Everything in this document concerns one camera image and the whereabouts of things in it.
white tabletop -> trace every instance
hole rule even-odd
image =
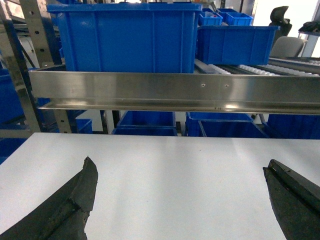
[[[320,185],[320,140],[33,134],[0,165],[0,233],[98,169],[89,240],[285,240],[262,167]]]

stainless steel bar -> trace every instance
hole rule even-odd
[[[0,138],[27,139],[32,133],[26,125],[0,125]]]
[[[46,0],[20,0],[39,65],[42,67],[61,64],[59,47],[47,12]]]
[[[58,125],[60,133],[71,134],[72,131],[69,124],[67,112],[65,110],[55,109],[54,116],[57,120],[56,124]]]
[[[53,69],[30,72],[47,109],[320,114],[320,77]]]
[[[112,111],[112,118],[113,118],[113,126],[114,128],[116,128],[118,125],[118,122],[120,121],[120,111],[117,111],[117,110]]]
[[[26,61],[21,45],[10,17],[10,10],[5,0],[0,1],[0,50],[9,70],[14,88],[32,132],[41,131],[41,121],[37,113]]]
[[[101,117],[101,122],[102,122],[103,133],[109,134],[107,112],[105,110],[100,110],[100,117]]]
[[[270,58],[270,65],[275,65],[283,68],[298,70],[306,73],[319,74],[320,75],[320,67],[308,62],[295,62],[294,60],[284,60],[279,58]]]

blue plastic bin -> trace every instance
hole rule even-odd
[[[117,128],[132,126],[175,128],[176,115],[172,111],[127,111],[118,122]]]
[[[27,139],[25,138],[0,138],[0,164],[3,163]]]
[[[254,120],[245,113],[220,113],[220,112],[186,112],[186,127],[189,137],[199,137],[201,130],[199,120],[238,120],[253,122]]]
[[[245,13],[240,12],[228,12],[226,14],[225,22],[231,26],[250,26],[251,22],[254,18],[252,16],[249,16]]]
[[[79,134],[92,134],[92,120],[91,119],[76,119],[76,126]]]
[[[7,69],[0,70],[0,123],[24,114]]]
[[[198,24],[202,25],[221,25],[223,17],[218,13],[213,12],[209,8],[202,9],[202,13],[200,13]]]
[[[273,138],[320,139],[319,115],[270,114],[267,126]]]
[[[47,10],[57,14],[68,71],[194,72],[201,4],[54,4]]]
[[[197,58],[206,64],[266,65],[278,26],[200,26]]]
[[[249,121],[199,121],[202,137],[268,138],[257,125]]]
[[[177,130],[169,127],[117,127],[112,131],[112,134],[141,136],[178,136]]]
[[[227,13],[237,13],[236,10],[230,8],[217,8],[217,12],[223,18],[223,22],[227,21]]]

metal shelf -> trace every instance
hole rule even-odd
[[[299,33],[300,33],[300,34],[306,34],[306,35],[312,35],[312,36],[320,37],[320,32],[300,31]]]

